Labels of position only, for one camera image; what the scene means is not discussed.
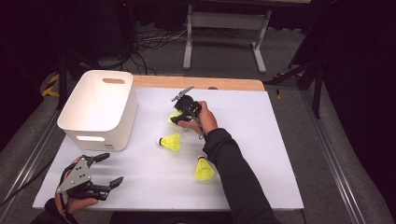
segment white tabletop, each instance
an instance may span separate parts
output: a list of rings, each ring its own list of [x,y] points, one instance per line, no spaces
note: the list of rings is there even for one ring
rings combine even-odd
[[[219,174],[208,181],[194,178],[194,170],[205,141],[193,131],[168,123],[174,112],[171,99],[180,89],[137,88],[139,105],[127,147],[91,167],[92,182],[108,182],[124,176],[105,202],[90,209],[111,211],[221,211],[229,210]],[[294,173],[265,91],[192,90],[189,95],[205,100],[218,125],[225,128],[241,148],[274,209],[303,208]],[[156,145],[159,137],[180,133],[179,152]],[[64,168],[82,154],[101,151],[79,149],[66,136],[43,185],[34,208],[43,208],[52,198]]]

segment yellow shuttlecock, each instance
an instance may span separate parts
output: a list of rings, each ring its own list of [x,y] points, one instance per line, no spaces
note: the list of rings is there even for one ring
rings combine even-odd
[[[198,164],[194,175],[197,180],[208,180],[215,175],[215,170],[210,166],[206,158],[201,156],[198,158]]]
[[[180,134],[174,133],[172,135],[159,138],[157,140],[157,144],[177,152],[180,149]]]
[[[172,122],[171,118],[177,117],[179,115],[181,115],[181,111],[180,110],[175,110],[172,114],[171,117],[169,117],[168,122],[171,124],[175,124],[174,122]]]

